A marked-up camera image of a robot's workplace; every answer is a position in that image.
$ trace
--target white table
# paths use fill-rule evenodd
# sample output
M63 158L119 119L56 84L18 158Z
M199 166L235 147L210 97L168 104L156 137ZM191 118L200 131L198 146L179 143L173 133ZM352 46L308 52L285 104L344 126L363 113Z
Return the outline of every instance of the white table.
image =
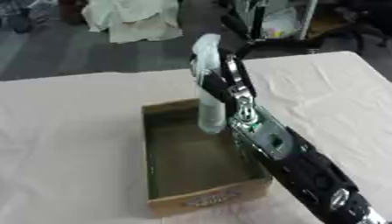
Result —
M257 102L392 220L391 84L349 52L246 65ZM140 107L194 96L187 70L1 82L0 223L318 223L276 182L263 199L151 218Z

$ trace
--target robotic hand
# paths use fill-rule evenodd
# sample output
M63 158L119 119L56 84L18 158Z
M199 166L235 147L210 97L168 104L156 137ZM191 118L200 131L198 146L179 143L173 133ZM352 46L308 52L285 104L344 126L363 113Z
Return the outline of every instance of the robotic hand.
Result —
M199 85L226 105L235 141L324 223L386 224L359 193L358 186L295 130L255 104L256 91L240 59L219 51L220 73L210 70ZM192 57L192 65L197 62Z

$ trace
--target table surface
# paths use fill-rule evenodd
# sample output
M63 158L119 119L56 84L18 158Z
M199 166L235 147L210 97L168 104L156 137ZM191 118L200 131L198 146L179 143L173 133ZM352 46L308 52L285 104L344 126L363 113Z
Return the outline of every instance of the table surface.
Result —
M257 102L332 158L392 219L392 86L356 54L246 61ZM0 82L0 222L319 223L269 195L153 219L141 106L193 98L188 70Z

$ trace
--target floor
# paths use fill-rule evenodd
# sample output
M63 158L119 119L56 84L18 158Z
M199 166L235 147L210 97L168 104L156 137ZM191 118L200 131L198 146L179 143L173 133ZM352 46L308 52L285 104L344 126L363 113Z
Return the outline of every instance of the floor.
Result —
M211 0L188 0L180 21L184 37L159 42L110 44L106 33L89 32L85 25L63 24L57 17L25 35L0 29L0 81L31 79L107 71L141 72L188 68L194 41L206 32L222 34L222 45L235 49L241 41L219 23L221 10ZM366 37L363 58L392 81L392 53ZM350 38L329 39L322 52L353 50ZM287 52L256 52L251 58L290 55Z

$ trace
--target cardboard box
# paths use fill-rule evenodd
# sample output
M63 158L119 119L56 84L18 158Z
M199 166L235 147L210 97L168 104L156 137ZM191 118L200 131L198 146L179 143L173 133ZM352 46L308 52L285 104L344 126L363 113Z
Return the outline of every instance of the cardboard box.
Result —
M228 129L205 134L199 102L143 107L148 204L157 216L263 196L272 177L237 149Z

